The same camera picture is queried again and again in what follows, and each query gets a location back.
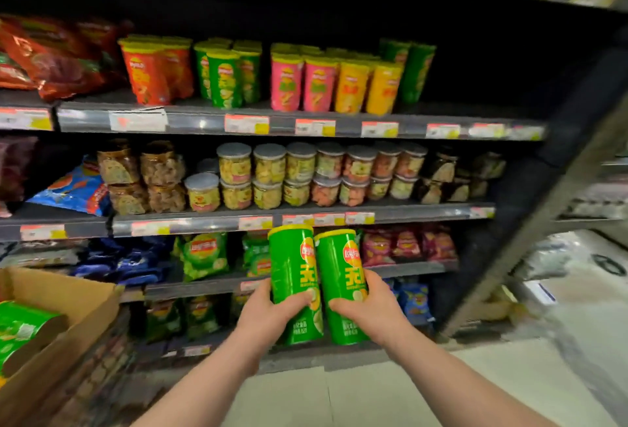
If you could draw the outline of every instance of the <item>right hand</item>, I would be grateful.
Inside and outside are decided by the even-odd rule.
[[[405,328],[412,328],[395,295],[384,280],[371,270],[364,270],[369,296],[365,301],[334,298],[329,307],[357,324],[371,340],[381,347],[390,347]]]

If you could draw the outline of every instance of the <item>forearm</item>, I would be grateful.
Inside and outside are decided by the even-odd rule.
[[[242,383],[254,374],[258,356],[234,332],[132,427],[218,427]]]
[[[444,427],[555,427],[414,327],[386,347]]]

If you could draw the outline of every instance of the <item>hand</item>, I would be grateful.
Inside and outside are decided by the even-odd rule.
[[[271,280],[266,278],[244,305],[234,336],[248,343],[261,358],[277,342],[288,321],[311,302],[311,293],[303,291],[273,304]]]
[[[369,286],[365,301],[334,298],[329,301],[329,307],[352,320],[375,343],[387,349],[404,329],[412,328],[412,325],[386,282],[371,270],[365,269],[364,274]]]

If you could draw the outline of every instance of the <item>price tag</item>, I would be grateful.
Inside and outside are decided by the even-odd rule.
[[[243,293],[254,291],[260,283],[262,283],[262,280],[243,281],[240,283],[240,291]]]
[[[272,228],[272,216],[240,217],[237,221],[239,231],[263,231]]]
[[[171,220],[150,220],[148,222],[131,222],[132,237],[149,235],[170,235]]]
[[[48,110],[17,108],[0,108],[0,129],[53,130]]]
[[[345,215],[342,213],[316,213],[314,214],[314,225],[316,227],[327,227],[329,225],[344,225],[345,224]]]
[[[67,239],[64,224],[54,225],[22,225],[20,238],[23,241],[49,241],[53,239]]]
[[[470,137],[499,139],[505,137],[506,127],[501,123],[474,123],[469,128]]]
[[[268,116],[225,115],[225,132],[268,134],[270,121]]]
[[[458,139],[460,137],[460,125],[429,123],[425,137],[430,139]]]
[[[345,212],[347,225],[375,224],[375,212]]]
[[[540,141],[545,136],[543,126],[513,126],[508,130],[507,139],[513,141]]]
[[[206,356],[212,351],[212,347],[210,345],[204,346],[186,346],[183,349],[184,357],[192,357],[192,356]]]
[[[114,132],[166,132],[168,115],[165,108],[109,111],[109,125]]]
[[[397,137],[399,123],[395,121],[362,121],[360,137]]]
[[[314,215],[313,214],[299,214],[299,215],[284,215],[281,217],[281,223],[283,225],[292,224],[307,224],[314,227]]]
[[[336,136],[336,121],[333,119],[297,119],[294,122],[295,136]]]
[[[472,207],[469,218],[493,218],[495,217],[494,207]]]

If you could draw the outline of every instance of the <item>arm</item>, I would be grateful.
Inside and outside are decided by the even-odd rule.
[[[406,320],[388,285],[375,272],[364,272],[366,301],[337,298],[329,307],[357,323],[404,368],[444,427],[556,427],[425,337]]]
[[[218,427],[247,377],[279,339],[287,322],[311,300],[308,292],[280,304],[263,280],[244,305],[237,327],[220,347],[192,369],[132,427]]]

